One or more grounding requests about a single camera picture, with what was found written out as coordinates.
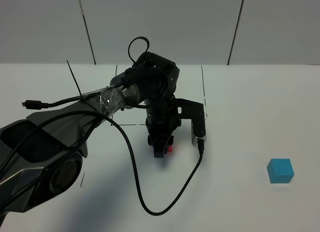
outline cyan cube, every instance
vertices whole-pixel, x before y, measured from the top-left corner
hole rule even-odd
[[[295,174],[288,158],[272,158],[266,169],[270,183],[289,183]]]

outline plastic wrap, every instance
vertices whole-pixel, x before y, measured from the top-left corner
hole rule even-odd
[[[96,96],[85,101],[95,107],[100,113],[111,117],[125,105],[125,99],[120,88],[102,88],[90,93],[83,94],[84,97],[95,93]]]

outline white table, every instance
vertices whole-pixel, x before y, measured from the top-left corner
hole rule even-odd
[[[143,210],[127,146],[104,123],[87,142],[74,185],[26,213],[9,213],[0,231],[318,231],[319,66],[179,67],[175,94],[205,100],[207,143],[200,168],[167,214]],[[82,92],[107,85],[116,72],[116,66],[72,68]],[[30,113],[20,103],[26,99],[54,102],[76,94],[67,65],[0,65],[0,126]],[[190,122],[174,132],[173,153],[155,159],[139,125],[143,110],[113,118],[132,143],[146,204],[163,210],[198,160]],[[266,166],[280,157],[291,159],[290,184],[269,182]]]

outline white wall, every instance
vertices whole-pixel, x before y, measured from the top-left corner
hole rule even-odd
[[[320,0],[244,0],[231,64],[320,64]]]
[[[0,63],[93,64],[78,0],[0,0]]]
[[[81,0],[98,64],[128,64],[128,45],[177,64],[227,64],[242,0]],[[145,43],[132,46],[137,58]]]

